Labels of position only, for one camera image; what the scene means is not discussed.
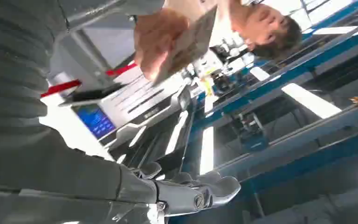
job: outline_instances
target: paper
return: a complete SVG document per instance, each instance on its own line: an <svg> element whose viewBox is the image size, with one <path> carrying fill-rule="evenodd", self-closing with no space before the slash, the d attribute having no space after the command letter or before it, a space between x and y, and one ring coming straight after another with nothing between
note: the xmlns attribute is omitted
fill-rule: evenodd
<svg viewBox="0 0 358 224"><path fill-rule="evenodd" d="M217 6L193 23L176 40L175 48L161 66L154 84L161 83L206 54L209 49L216 14Z"/></svg>

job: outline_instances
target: gray sleeve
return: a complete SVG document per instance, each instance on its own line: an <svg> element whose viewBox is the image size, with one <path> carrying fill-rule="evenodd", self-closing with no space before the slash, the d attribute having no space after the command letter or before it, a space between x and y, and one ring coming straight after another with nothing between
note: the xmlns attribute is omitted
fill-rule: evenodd
<svg viewBox="0 0 358 224"><path fill-rule="evenodd" d="M45 75L55 41L98 16L125 11L120 6L127 4L89 2L93 5L82 8L75 0L0 0L0 186L154 203L153 183L68 148L56 130L38 121L47 112L40 94L48 88ZM71 4L77 10L71 11ZM75 11L79 23L68 20Z"/></svg>

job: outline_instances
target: red stripe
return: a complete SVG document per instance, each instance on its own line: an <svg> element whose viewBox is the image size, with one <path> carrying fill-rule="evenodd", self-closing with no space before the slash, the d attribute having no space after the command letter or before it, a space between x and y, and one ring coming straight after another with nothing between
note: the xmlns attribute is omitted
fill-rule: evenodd
<svg viewBox="0 0 358 224"><path fill-rule="evenodd" d="M64 90L73 88L73 87L77 87L80 86L82 84L82 82L79 79L67 82L67 83L63 83L63 84L59 84L59 85L55 85L55 86L51 86L46 93L43 93L41 95L41 97L46 97L49 95L52 95L54 93L58 93L58 92L62 92Z"/></svg>
<svg viewBox="0 0 358 224"><path fill-rule="evenodd" d="M126 71L132 69L132 68L135 68L137 67L137 64L133 63L133 64L130 64L130 65L127 65L123 68L119 68L119 69L116 69L116 70L109 70L109 71L106 71L106 74L108 76L120 76L121 74L125 73Z"/></svg>

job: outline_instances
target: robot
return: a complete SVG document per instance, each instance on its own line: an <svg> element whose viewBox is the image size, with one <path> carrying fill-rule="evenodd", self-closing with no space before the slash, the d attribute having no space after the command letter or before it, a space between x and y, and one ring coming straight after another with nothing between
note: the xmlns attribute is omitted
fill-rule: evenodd
<svg viewBox="0 0 358 224"><path fill-rule="evenodd" d="M39 123L54 43L113 12L151 14L163 0L0 0L0 224L147 224L228 203L233 177L211 172L156 181L141 170L68 148Z"/></svg>

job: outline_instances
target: man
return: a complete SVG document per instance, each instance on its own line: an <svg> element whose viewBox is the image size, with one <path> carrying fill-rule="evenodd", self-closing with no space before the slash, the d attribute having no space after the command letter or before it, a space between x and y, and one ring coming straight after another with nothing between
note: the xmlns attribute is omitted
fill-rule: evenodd
<svg viewBox="0 0 358 224"><path fill-rule="evenodd" d="M175 40L215 5L218 14L211 46L236 31L257 56L276 59L301 40L301 29L293 19L264 4L242 5L241 0L166 0L161 11L139 16L135 28L135 62L146 78L151 81L157 78Z"/></svg>

